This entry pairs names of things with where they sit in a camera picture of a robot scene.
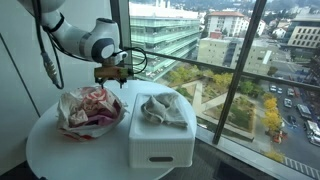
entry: white table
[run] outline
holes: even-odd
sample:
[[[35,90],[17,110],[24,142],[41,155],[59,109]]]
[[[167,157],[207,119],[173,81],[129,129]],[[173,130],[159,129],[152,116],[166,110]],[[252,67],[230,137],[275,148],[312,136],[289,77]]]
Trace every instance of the white table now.
[[[171,169],[130,168],[128,134],[137,93],[161,93],[174,90],[156,83],[129,80],[120,89],[116,81],[105,87],[128,104],[125,119],[96,140],[76,142],[56,130],[57,104],[48,109],[32,128],[27,141],[27,161],[37,177],[48,180],[143,180],[159,179]],[[196,116],[183,98],[192,130],[196,133]]]

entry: plastic bag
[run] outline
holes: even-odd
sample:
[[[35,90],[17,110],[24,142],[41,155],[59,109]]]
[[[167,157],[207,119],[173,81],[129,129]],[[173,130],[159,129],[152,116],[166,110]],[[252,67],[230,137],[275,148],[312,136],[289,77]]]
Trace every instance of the plastic bag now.
[[[108,89],[84,87],[61,95],[57,129],[79,141],[97,138],[113,129],[126,110]]]

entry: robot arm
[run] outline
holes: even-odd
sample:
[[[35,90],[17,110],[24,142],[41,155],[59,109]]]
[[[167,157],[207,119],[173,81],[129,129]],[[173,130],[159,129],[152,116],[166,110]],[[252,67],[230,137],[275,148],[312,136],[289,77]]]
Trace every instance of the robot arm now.
[[[18,1],[35,16],[33,0]],[[41,0],[40,25],[43,29],[52,36],[60,49],[88,61],[102,64],[101,68],[95,69],[98,71],[95,72],[96,78],[124,78],[123,73],[122,75],[119,73],[119,68],[114,68],[127,57],[127,53],[119,49],[120,38],[117,23],[110,19],[98,18],[91,32],[81,30],[69,24],[57,10],[64,1]]]

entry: white storage bin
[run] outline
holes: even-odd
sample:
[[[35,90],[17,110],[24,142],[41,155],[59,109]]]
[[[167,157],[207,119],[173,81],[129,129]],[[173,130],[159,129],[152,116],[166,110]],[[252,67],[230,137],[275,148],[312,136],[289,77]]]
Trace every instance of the white storage bin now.
[[[147,121],[142,114],[141,106],[150,97],[151,94],[138,94],[136,97],[129,133],[130,166],[133,168],[191,166],[195,134],[191,129],[192,123],[182,107],[183,97],[179,95],[175,103],[188,122],[186,128]]]

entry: gray towel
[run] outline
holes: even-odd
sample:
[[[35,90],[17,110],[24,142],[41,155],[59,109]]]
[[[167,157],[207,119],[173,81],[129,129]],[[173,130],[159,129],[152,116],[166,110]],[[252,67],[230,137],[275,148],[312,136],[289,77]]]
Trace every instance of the gray towel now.
[[[181,112],[179,111],[176,99],[179,97],[176,93],[162,93],[154,95],[141,106],[141,111],[146,120],[161,124],[176,125],[180,127],[187,127],[188,123],[185,121]]]

